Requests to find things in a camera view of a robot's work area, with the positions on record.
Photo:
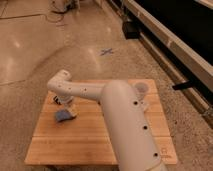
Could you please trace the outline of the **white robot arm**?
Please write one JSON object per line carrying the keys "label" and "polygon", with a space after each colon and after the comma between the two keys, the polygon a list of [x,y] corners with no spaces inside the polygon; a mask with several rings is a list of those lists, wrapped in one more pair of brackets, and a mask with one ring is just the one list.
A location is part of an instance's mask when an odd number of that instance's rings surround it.
{"label": "white robot arm", "polygon": [[134,87],[124,80],[71,82],[60,70],[48,82],[62,104],[73,97],[97,101],[120,171],[168,171]]}

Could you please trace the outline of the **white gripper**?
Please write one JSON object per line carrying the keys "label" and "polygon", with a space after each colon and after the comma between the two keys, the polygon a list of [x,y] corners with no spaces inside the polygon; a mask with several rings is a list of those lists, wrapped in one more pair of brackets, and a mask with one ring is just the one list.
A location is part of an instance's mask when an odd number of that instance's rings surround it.
{"label": "white gripper", "polygon": [[73,105],[73,99],[74,97],[71,96],[68,101],[63,101],[62,102],[63,108],[61,110],[68,110],[73,116],[73,118],[75,118],[77,116],[77,112],[76,112],[75,106]]}

